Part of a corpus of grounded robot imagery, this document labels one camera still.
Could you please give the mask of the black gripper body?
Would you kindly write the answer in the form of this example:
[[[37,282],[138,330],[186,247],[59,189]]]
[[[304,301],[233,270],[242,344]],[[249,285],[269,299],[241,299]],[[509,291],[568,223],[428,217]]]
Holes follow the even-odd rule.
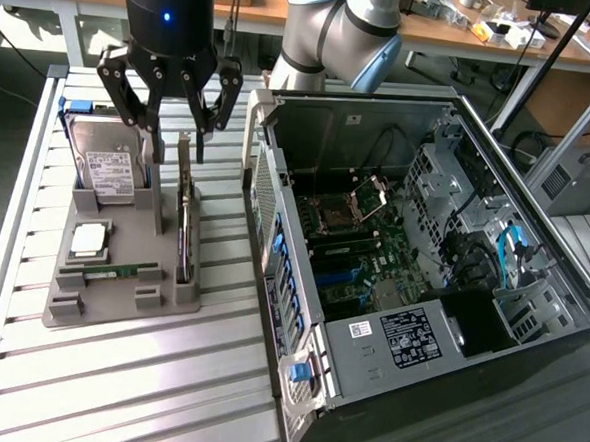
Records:
[[[183,62],[213,75],[214,0],[125,0],[132,54]]]

